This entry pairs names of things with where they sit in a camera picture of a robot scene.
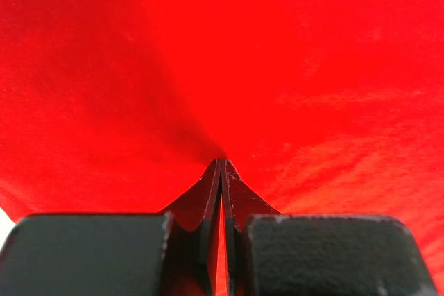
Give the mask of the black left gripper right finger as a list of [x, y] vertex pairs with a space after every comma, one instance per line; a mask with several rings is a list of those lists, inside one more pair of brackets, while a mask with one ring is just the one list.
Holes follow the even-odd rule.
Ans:
[[279, 211], [254, 192], [229, 159], [221, 160], [221, 190], [225, 224], [226, 270], [229, 295], [249, 295], [248, 246], [243, 235], [254, 214]]

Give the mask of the red t shirt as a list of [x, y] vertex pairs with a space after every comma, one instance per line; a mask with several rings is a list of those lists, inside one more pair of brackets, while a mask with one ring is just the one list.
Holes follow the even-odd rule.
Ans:
[[156, 211], [217, 157], [390, 214], [443, 287], [443, 0], [1, 0], [1, 208]]

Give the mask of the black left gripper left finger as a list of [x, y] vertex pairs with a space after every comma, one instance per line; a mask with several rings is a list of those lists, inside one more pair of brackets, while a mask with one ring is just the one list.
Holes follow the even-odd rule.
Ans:
[[215, 295], [221, 208], [221, 160], [161, 210], [172, 218], [160, 295]]

